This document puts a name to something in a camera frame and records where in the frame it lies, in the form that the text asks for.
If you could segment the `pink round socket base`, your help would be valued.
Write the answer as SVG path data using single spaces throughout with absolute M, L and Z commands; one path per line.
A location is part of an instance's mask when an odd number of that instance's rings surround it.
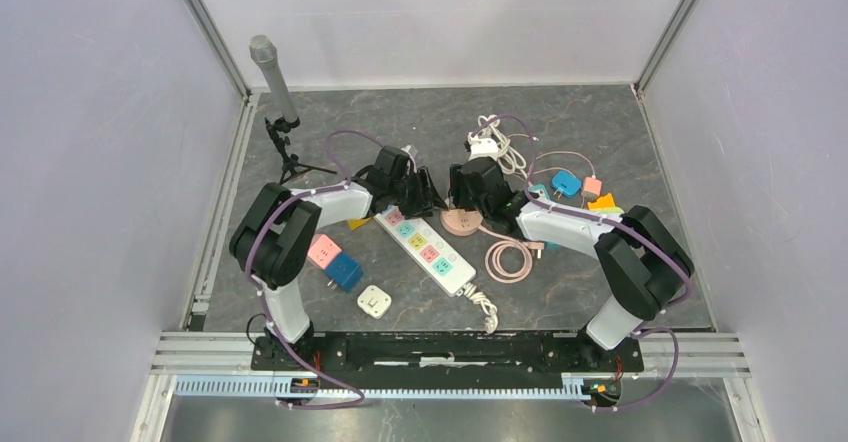
M 452 235 L 468 237 L 482 226 L 483 217 L 476 211 L 450 209 L 440 213 L 443 228 Z

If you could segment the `white power strip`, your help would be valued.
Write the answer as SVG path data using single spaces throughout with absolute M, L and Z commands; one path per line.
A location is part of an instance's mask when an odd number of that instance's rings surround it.
M 425 219 L 407 219 L 396 206 L 373 220 L 451 297 L 461 295 L 476 276 L 475 268 Z

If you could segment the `teal power strip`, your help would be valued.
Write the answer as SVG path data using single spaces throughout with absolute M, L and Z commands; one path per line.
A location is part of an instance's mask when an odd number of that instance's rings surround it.
M 529 191 L 539 200 L 550 201 L 549 192 L 544 184 L 532 184 L 529 186 Z M 560 245 L 545 242 L 544 247 L 546 250 L 557 250 L 560 248 Z

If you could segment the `yellow cube socket adapter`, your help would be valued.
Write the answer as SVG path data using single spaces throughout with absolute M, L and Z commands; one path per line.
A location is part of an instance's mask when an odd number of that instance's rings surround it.
M 350 230 L 357 230 L 371 221 L 370 217 L 366 218 L 358 218 L 358 219 L 350 219 L 347 221 L 347 225 Z

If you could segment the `light blue plug adapter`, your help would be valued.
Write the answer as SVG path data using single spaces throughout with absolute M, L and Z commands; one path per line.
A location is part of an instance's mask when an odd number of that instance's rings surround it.
M 557 198 L 561 196 L 572 198 L 581 191 L 582 183 L 571 172 L 560 170 L 551 178 L 550 186 Z

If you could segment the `salmon pink charger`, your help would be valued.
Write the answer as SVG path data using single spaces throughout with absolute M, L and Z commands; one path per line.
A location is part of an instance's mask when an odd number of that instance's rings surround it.
M 602 181 L 593 176 L 583 179 L 581 196 L 589 201 L 596 201 L 602 196 Z

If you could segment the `blue cube socket adapter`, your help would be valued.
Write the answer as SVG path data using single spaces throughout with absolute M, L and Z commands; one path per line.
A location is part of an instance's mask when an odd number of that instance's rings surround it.
M 324 269 L 325 275 L 337 287 L 350 293 L 364 276 L 361 265 L 344 252 L 337 254 Z

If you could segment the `white plug adapter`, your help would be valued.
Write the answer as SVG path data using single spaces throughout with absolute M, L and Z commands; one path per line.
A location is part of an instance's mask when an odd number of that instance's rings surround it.
M 357 297 L 358 307 L 374 319 L 382 318 L 391 304 L 391 296 L 376 285 L 367 286 Z

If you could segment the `pink cube socket adapter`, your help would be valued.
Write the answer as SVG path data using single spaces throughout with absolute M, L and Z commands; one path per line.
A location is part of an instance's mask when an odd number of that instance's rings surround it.
M 317 268 L 326 269 L 342 253 L 342 249 L 327 235 L 316 234 L 310 243 L 307 259 Z

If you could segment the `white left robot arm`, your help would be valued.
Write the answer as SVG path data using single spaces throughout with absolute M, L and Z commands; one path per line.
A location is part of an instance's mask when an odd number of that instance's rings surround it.
M 298 276 L 317 230 L 391 206 L 407 219 L 447 208 L 428 168 L 416 168 L 407 152 L 392 146 L 335 185 L 293 190 L 268 183 L 254 199 L 229 241 L 229 253 L 255 287 L 269 331 L 279 339 L 275 354 L 288 368 L 302 369 L 314 356 L 314 343 L 304 336 L 312 322 Z

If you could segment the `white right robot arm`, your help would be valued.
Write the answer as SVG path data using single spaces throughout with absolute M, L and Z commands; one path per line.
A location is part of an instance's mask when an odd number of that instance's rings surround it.
M 452 165 L 449 198 L 478 212 L 500 235 L 556 244 L 598 261 L 611 296 L 577 344 L 580 362 L 591 370 L 606 368 L 625 338 L 692 293 L 690 257 L 647 207 L 616 215 L 544 200 L 511 188 L 491 157 Z

